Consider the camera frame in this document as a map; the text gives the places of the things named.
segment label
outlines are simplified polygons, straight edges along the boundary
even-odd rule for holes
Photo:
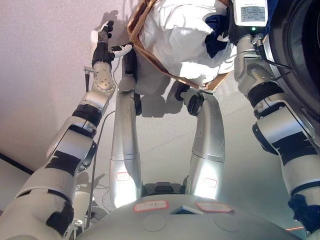
[[[130,179],[130,175],[128,172],[117,172],[116,180],[117,181],[128,181]]]
[[[152,211],[159,209],[167,209],[169,204],[165,200],[145,201],[134,206],[135,212]]]
[[[233,209],[220,202],[197,202],[198,208],[207,213],[229,213]]]
[[[265,20],[265,8],[263,6],[241,7],[242,22],[264,22]]]
[[[217,180],[214,180],[214,179],[211,179],[211,178],[208,178],[206,177],[204,179],[204,184],[209,187],[209,188],[216,188],[217,187]]]

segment black strap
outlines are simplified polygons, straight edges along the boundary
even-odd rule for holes
[[[290,195],[293,196],[296,193],[301,192],[302,190],[314,188],[314,187],[320,187],[320,181],[308,182],[300,186],[297,186],[295,189],[292,190]]]

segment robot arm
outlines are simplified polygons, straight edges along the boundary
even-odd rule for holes
[[[132,49],[131,43],[110,49],[112,29],[110,21],[98,33],[92,89],[53,139],[48,162],[26,181],[1,216],[1,239],[58,240],[72,222],[77,172],[86,169],[96,153],[93,138],[115,91],[111,62]]]
[[[294,218],[309,233],[314,233],[320,228],[319,134],[295,101],[278,85],[269,65],[272,62],[266,59],[264,52],[264,28],[237,25],[239,2],[230,2],[229,12],[229,32],[232,33],[229,38],[237,45],[234,77],[238,89],[254,108],[257,121],[252,130],[255,137],[264,150],[280,157],[283,179],[291,197],[288,205],[294,211]]]

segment wicker basket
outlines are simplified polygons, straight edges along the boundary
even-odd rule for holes
[[[199,88],[200,86],[196,85],[189,79],[185,77],[180,76],[174,76],[168,72],[168,70],[161,64],[161,62],[157,59],[156,56],[154,56],[152,53],[145,50],[144,46],[140,42],[139,39],[139,33],[145,23],[146,17],[148,13],[150,12],[151,8],[153,7],[154,3],[157,0],[142,0],[135,13],[129,20],[127,31],[130,37],[130,40],[134,43],[135,49],[144,56],[152,65],[154,65],[160,72],[163,74],[178,80],[179,82],[182,82],[184,84],[187,84],[194,88]],[[228,5],[228,0],[220,0],[223,4],[226,6]],[[208,82],[205,84],[204,88],[208,90],[215,90],[227,77],[228,73],[218,74],[215,79],[213,79],[211,82]]]

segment black tape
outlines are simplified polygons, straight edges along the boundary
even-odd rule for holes
[[[66,201],[64,202],[62,211],[52,213],[46,221],[46,224],[63,236],[73,219],[74,209],[72,208],[71,203]]]
[[[75,171],[80,163],[80,159],[69,155],[62,151],[55,151],[54,157],[51,161],[45,166],[46,169],[59,169],[75,176]]]
[[[284,137],[272,145],[280,153],[284,166],[293,159],[317,154],[315,148],[302,131]]]

